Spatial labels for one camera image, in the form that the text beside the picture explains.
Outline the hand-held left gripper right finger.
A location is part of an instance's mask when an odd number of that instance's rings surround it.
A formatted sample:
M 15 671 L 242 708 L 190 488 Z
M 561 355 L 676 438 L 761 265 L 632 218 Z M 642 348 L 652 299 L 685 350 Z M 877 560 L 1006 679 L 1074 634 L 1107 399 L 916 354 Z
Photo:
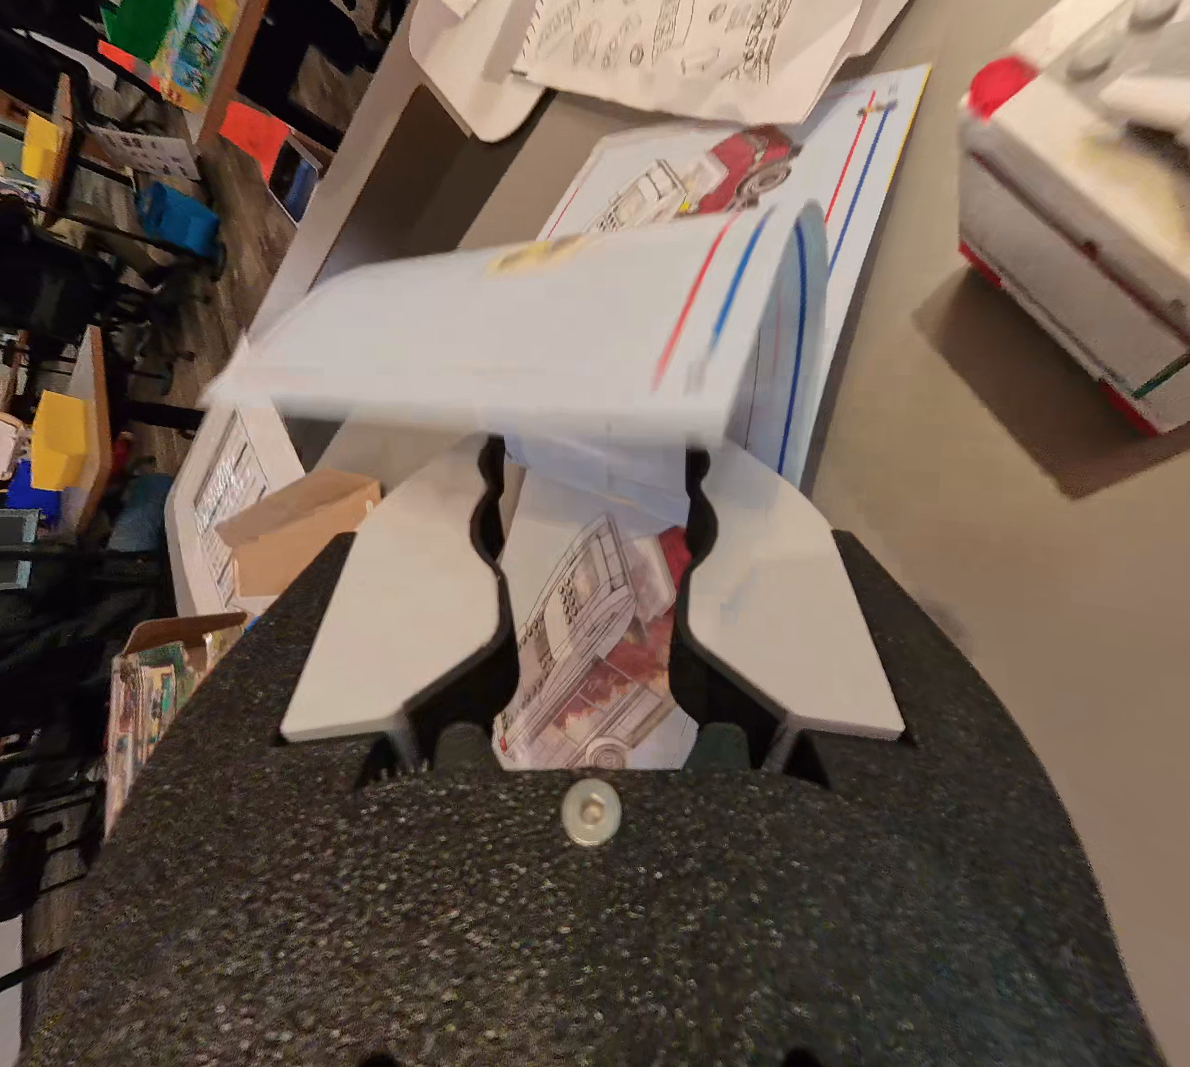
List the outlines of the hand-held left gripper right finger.
M 690 515 L 671 691 L 692 759 L 733 742 L 781 772 L 813 733 L 897 742 L 906 720 L 832 526 L 802 492 L 725 442 L 687 452 Z

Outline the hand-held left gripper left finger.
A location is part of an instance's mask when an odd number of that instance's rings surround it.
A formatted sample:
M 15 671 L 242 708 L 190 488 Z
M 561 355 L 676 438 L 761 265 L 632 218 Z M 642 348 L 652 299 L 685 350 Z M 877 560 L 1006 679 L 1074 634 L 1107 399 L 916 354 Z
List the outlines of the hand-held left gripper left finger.
M 473 434 L 372 510 L 279 723 L 287 743 L 386 736 L 418 768 L 453 724 L 492 734 L 518 686 L 504 489 L 504 439 Z

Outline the toy brick instruction booklet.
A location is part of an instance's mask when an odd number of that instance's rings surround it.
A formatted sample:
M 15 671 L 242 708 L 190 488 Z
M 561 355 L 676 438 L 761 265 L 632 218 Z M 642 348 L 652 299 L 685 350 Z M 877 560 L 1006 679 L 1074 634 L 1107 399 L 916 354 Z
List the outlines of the toy brick instruction booklet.
M 473 434 L 505 444 L 517 686 L 506 768 L 677 768 L 672 692 L 687 453 L 738 444 L 802 490 L 826 380 L 928 80 L 841 85 L 776 188 L 706 206 L 745 131 L 597 143 L 538 239 L 336 275 L 248 340 L 211 405 L 393 426 L 391 494 Z

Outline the colourful toy set box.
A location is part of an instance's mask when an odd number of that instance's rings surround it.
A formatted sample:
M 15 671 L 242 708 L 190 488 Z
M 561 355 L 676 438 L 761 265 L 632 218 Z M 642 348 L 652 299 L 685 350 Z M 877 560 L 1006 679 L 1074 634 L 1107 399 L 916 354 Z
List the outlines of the colourful toy set box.
M 173 721 L 245 634 L 243 610 L 148 619 L 112 660 L 103 754 L 103 836 Z

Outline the green toy set box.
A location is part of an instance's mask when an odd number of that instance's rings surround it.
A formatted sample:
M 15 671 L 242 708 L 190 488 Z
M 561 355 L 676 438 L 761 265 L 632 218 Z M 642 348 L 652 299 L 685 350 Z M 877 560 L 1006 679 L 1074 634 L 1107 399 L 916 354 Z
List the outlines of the green toy set box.
M 237 0 L 121 0 L 101 12 L 99 47 L 149 68 L 169 102 L 199 112 L 210 101 L 237 17 Z

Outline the small brown cardboard box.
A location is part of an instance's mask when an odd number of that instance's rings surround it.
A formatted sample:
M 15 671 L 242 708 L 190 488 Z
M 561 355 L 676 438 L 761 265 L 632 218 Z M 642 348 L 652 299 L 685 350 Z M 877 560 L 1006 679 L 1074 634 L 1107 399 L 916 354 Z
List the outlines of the small brown cardboard box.
M 334 539 L 356 531 L 381 500 L 380 479 L 318 468 L 216 524 L 231 552 L 236 597 L 282 594 Z

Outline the yellow plastic bin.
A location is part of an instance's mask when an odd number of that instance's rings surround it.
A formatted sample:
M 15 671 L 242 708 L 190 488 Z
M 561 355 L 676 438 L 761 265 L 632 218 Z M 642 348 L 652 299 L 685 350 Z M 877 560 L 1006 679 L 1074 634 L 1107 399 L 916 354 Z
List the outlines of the yellow plastic bin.
M 45 390 L 31 426 L 30 483 L 39 492 L 62 493 L 82 483 L 93 453 L 90 401 Z
M 66 173 L 75 128 L 70 118 L 30 111 L 25 118 L 20 169 L 39 183 L 56 183 Z

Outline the blue plastic bin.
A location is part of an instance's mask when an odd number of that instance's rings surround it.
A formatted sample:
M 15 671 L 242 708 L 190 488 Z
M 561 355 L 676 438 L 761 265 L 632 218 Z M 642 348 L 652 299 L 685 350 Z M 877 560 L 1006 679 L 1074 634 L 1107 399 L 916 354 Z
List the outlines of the blue plastic bin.
M 215 268 L 226 262 L 222 221 L 201 198 L 160 180 L 147 182 L 133 197 L 142 244 L 204 260 Z

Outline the orange red paper sheet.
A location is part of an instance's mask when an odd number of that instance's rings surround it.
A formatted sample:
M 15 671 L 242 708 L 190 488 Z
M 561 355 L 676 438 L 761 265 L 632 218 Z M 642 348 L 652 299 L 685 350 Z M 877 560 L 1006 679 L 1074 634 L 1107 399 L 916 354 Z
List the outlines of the orange red paper sheet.
M 252 104 L 237 100 L 226 107 L 218 136 L 252 157 L 262 179 L 268 182 L 290 137 L 290 126 Z

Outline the white toy brick model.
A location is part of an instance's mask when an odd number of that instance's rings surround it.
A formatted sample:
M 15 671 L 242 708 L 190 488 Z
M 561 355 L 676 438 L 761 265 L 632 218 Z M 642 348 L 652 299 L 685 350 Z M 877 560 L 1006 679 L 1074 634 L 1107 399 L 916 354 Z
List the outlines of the white toy brick model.
M 1059 0 L 960 102 L 960 254 L 1137 428 L 1189 418 L 1189 0 Z

